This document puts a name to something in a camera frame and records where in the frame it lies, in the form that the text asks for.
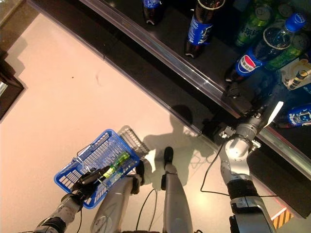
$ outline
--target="green soda bottle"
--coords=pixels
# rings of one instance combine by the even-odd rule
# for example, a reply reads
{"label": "green soda bottle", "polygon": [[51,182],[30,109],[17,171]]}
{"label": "green soda bottle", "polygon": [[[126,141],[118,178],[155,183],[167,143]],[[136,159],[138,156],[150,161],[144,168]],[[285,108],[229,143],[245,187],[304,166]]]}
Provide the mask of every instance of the green soda bottle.
{"label": "green soda bottle", "polygon": [[280,4],[275,9],[275,21],[279,19],[287,19],[294,13],[293,8],[289,4]]}
{"label": "green soda bottle", "polygon": [[252,43],[257,35],[268,26],[272,18],[272,9],[268,5],[261,5],[245,20],[238,31],[235,45],[238,47],[247,46]]}
{"label": "green soda bottle", "polygon": [[303,54],[310,46],[310,39],[304,33],[297,34],[293,38],[292,44],[282,52],[279,56],[272,59],[265,65],[265,68],[269,71],[275,71],[283,66],[287,65],[289,62]]}
{"label": "green soda bottle", "polygon": [[110,166],[109,170],[102,177],[109,178],[129,157],[130,155],[127,152],[122,152],[118,160]]}

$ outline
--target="green bottle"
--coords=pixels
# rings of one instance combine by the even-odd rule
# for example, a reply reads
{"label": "green bottle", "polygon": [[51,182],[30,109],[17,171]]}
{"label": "green bottle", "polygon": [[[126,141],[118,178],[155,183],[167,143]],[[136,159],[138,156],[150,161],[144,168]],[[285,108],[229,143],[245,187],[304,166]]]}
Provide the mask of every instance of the green bottle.
{"label": "green bottle", "polygon": [[129,158],[130,155],[127,152],[122,152],[118,160],[113,165],[110,166],[109,170],[102,177],[109,178]]}
{"label": "green bottle", "polygon": [[270,6],[271,7],[274,1],[275,0],[251,0],[249,4],[247,5],[245,11],[241,15],[242,22],[244,22],[244,20],[248,18],[248,16],[254,12],[255,8],[259,6]]}
{"label": "green bottle", "polygon": [[272,59],[265,65],[265,68],[270,71],[275,71],[287,65],[289,62],[303,54],[308,49],[310,40],[304,33],[297,34],[293,38],[292,44],[282,52],[279,56]]}
{"label": "green bottle", "polygon": [[268,5],[261,5],[242,23],[238,31],[235,45],[238,47],[247,46],[256,38],[257,35],[268,26],[272,18],[272,9]]}
{"label": "green bottle", "polygon": [[289,4],[280,4],[275,9],[275,21],[279,19],[287,19],[293,13],[294,10]]}

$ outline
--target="pepsi logo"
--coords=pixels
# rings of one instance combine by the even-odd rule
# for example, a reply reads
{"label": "pepsi logo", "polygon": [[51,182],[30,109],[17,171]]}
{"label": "pepsi logo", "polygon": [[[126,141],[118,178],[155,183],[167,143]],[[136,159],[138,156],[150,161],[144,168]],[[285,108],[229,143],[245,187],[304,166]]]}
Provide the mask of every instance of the pepsi logo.
{"label": "pepsi logo", "polygon": [[244,55],[239,62],[238,69],[242,73],[249,73],[256,69],[256,64],[248,55]]}
{"label": "pepsi logo", "polygon": [[304,23],[306,20],[305,18],[303,17],[303,15],[301,13],[297,13],[295,15],[295,20],[298,22],[298,23]]}

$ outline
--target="pepsi bottle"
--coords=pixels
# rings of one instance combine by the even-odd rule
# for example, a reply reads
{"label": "pepsi bottle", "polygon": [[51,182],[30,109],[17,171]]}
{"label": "pepsi bottle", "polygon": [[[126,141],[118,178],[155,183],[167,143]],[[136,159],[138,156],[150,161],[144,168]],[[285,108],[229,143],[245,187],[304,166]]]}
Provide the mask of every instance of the pepsi bottle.
{"label": "pepsi bottle", "polygon": [[225,0],[196,1],[186,41],[186,56],[195,58],[202,52],[213,27],[214,16],[224,3]]}
{"label": "pepsi bottle", "polygon": [[227,70],[227,82],[241,82],[259,67],[279,56],[293,40],[294,33],[306,23],[301,13],[292,14],[286,21],[280,20],[263,32],[262,39],[251,46],[237,62]]}
{"label": "pepsi bottle", "polygon": [[311,125],[311,103],[292,108],[276,121],[276,126],[281,129],[307,125]]}
{"label": "pepsi bottle", "polygon": [[156,25],[163,16],[163,6],[160,0],[142,0],[142,11],[146,23]]}

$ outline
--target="robotic arm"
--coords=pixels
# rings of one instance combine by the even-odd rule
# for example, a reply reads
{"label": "robotic arm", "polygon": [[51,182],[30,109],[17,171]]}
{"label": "robotic arm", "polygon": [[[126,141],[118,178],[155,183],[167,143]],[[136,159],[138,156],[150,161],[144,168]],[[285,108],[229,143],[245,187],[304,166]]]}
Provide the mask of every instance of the robotic arm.
{"label": "robotic arm", "polygon": [[230,217],[232,233],[275,233],[263,200],[250,177],[247,156],[255,147],[255,136],[268,125],[281,109],[282,87],[277,85],[269,100],[258,110],[252,111],[235,133],[222,145],[221,174],[230,195],[233,216]]}

